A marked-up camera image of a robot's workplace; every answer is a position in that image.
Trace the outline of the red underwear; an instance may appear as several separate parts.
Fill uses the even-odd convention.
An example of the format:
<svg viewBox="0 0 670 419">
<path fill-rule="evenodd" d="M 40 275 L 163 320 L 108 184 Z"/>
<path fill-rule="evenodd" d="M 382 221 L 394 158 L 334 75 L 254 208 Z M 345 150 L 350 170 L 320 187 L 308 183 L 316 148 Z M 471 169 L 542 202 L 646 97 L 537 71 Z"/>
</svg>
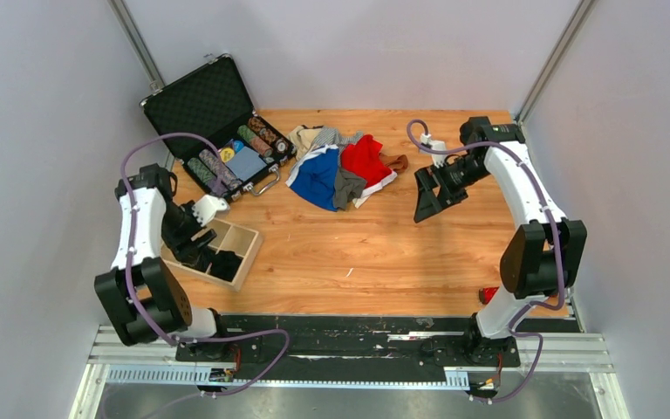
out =
<svg viewBox="0 0 670 419">
<path fill-rule="evenodd" d="M 366 181 L 363 191 L 353 200 L 356 208 L 398 176 L 380 160 L 381 149 L 382 144 L 366 134 L 357 143 L 348 145 L 340 154 L 341 167 Z"/>
</svg>

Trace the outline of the black pinstriped underwear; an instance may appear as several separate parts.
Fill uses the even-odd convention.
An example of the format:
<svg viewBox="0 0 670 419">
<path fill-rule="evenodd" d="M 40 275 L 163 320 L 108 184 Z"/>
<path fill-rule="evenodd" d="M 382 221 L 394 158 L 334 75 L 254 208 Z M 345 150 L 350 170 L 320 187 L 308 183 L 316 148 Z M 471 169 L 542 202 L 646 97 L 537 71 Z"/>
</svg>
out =
<svg viewBox="0 0 670 419">
<path fill-rule="evenodd" d="M 198 250 L 195 257 L 191 258 L 185 265 L 195 271 L 207 274 L 215 258 L 215 251 L 210 248 L 203 248 Z"/>
</svg>

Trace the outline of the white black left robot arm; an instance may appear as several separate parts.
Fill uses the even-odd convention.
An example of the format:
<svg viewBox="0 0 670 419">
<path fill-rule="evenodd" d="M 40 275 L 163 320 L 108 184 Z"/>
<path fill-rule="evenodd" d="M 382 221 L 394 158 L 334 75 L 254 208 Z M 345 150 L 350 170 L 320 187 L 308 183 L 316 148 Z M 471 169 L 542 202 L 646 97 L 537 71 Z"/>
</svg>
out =
<svg viewBox="0 0 670 419">
<path fill-rule="evenodd" d="M 119 181 L 119 246 L 109 272 L 95 278 L 94 291 L 124 345 L 199 340 L 202 353 L 220 361 L 230 354 L 232 337 L 219 328 L 215 310 L 190 303 L 162 252 L 206 271 L 216 237 L 208 226 L 229 204 L 211 195 L 176 204 L 176 184 L 176 175 L 157 164 Z"/>
</svg>

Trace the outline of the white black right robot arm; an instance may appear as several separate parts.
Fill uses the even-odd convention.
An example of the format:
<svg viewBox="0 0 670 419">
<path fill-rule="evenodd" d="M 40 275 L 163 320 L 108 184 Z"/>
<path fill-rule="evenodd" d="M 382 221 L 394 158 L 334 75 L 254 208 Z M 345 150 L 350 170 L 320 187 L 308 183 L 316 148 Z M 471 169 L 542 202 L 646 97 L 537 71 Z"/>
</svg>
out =
<svg viewBox="0 0 670 419">
<path fill-rule="evenodd" d="M 433 159 L 432 165 L 414 174 L 416 223 L 461 203 L 469 187 L 492 177 L 515 225 L 499 262 L 502 283 L 475 315 L 474 333 L 462 342 L 467 359 L 481 365 L 496 356 L 497 340 L 513 335 L 532 310 L 562 308 L 578 274 L 587 229 L 550 197 L 518 125 L 494 124 L 486 116 L 476 116 L 461 125 L 459 136 L 460 147 L 449 149 L 432 137 L 425 121 L 407 123 L 408 139 Z"/>
</svg>

